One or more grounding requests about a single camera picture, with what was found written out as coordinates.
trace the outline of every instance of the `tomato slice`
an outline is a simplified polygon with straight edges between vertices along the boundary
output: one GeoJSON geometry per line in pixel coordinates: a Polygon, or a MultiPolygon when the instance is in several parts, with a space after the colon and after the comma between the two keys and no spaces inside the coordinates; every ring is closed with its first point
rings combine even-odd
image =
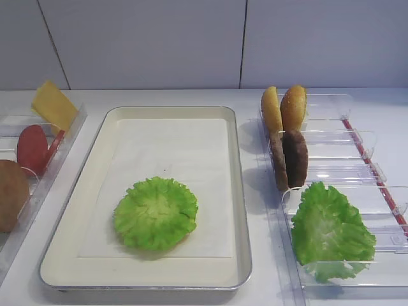
{"type": "MultiPolygon", "coordinates": [[[[47,154],[48,143],[41,126],[33,124],[21,132],[17,143],[17,163],[29,168],[39,175],[43,170],[43,161],[47,154]]],[[[25,174],[33,176],[31,171],[24,169],[25,174]]]]}
{"type": "Polygon", "coordinates": [[[64,136],[65,136],[65,131],[60,130],[57,136],[54,138],[53,142],[51,143],[50,148],[45,154],[42,174],[44,174],[45,171],[47,170],[48,164],[50,163],[51,159],[54,157],[55,153],[57,152],[59,145],[61,144],[61,141],[64,138],[64,136]]]}

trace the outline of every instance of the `yellow cheese slice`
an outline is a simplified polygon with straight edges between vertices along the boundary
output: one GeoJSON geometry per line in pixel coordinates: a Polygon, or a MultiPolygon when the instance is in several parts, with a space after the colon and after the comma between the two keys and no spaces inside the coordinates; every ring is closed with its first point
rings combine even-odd
{"type": "Polygon", "coordinates": [[[55,135],[60,129],[68,131],[78,113],[75,105],[49,80],[37,89],[31,110],[57,126],[52,129],[55,135]]]}

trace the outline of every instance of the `white table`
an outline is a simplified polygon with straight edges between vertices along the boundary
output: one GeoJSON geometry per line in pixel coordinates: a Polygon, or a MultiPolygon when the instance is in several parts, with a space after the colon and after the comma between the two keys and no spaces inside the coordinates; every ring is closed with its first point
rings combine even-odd
{"type": "MultiPolygon", "coordinates": [[[[254,120],[263,90],[208,91],[68,91],[75,102],[84,103],[88,118],[73,144],[54,185],[45,199],[11,269],[0,288],[0,305],[292,305],[286,284],[280,283],[277,267],[284,265],[278,232],[270,231],[265,214],[265,201],[270,192],[265,184],[265,171],[258,167],[256,154],[261,153],[259,132],[254,120]],[[227,296],[89,295],[50,293],[38,280],[38,264],[46,241],[66,199],[71,185],[90,149],[105,113],[116,106],[140,105],[224,105],[237,116],[244,193],[251,236],[253,272],[250,280],[235,294],[227,296]]],[[[380,164],[388,185],[408,185],[405,162],[408,142],[407,89],[309,89],[309,93],[347,93],[355,104],[350,116],[354,128],[375,131],[378,143],[372,158],[380,164]]],[[[0,91],[0,105],[18,114],[30,114],[33,91],[0,91]]],[[[406,300],[314,300],[315,305],[407,305],[406,300]]]]}

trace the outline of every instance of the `green lettuce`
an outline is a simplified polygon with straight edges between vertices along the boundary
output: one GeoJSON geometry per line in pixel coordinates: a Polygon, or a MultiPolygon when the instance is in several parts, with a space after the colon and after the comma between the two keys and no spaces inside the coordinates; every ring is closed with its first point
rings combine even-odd
{"type": "Polygon", "coordinates": [[[348,261],[374,259],[375,236],[363,224],[359,210],[333,186],[326,189],[315,182],[304,190],[292,222],[296,258],[319,282],[354,278],[368,265],[348,261]]]}
{"type": "Polygon", "coordinates": [[[148,178],[128,189],[113,214],[124,245],[165,251],[197,227],[197,198],[172,178],[148,178]]]}

